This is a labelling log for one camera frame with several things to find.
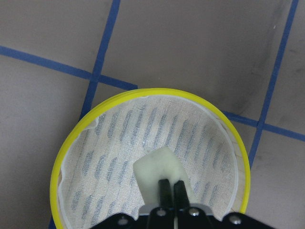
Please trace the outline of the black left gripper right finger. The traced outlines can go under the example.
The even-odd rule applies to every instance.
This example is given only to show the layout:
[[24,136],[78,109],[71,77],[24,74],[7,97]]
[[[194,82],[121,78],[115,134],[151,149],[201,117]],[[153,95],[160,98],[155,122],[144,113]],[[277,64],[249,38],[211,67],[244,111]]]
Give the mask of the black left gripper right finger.
[[173,186],[174,206],[176,210],[184,210],[190,207],[185,183],[182,180],[176,182]]

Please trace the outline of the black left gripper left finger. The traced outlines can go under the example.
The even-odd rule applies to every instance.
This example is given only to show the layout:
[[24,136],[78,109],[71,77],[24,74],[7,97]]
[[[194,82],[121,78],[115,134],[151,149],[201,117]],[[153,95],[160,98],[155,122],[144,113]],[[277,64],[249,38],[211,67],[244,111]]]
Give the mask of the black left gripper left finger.
[[168,179],[158,181],[158,203],[162,208],[173,208],[172,189]]

